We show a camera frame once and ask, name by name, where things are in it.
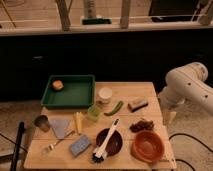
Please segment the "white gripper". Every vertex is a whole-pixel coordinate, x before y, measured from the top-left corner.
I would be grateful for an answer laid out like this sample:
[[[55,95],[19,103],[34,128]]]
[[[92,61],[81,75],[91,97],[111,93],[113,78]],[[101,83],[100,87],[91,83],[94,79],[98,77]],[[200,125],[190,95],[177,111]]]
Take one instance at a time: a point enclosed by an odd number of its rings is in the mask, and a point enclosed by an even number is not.
[[[159,104],[162,111],[163,124],[169,125],[177,114],[177,112],[174,110],[175,106],[164,98],[159,99]]]

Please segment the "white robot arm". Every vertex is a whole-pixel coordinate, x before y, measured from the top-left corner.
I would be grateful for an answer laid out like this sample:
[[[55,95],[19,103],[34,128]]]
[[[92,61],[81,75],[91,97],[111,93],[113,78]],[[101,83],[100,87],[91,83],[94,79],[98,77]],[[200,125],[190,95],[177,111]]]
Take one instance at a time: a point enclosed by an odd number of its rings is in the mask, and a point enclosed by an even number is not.
[[[169,125],[176,116],[175,108],[190,100],[213,115],[213,88],[205,84],[207,67],[200,62],[192,62],[170,70],[166,76],[166,86],[158,94],[163,124]]]

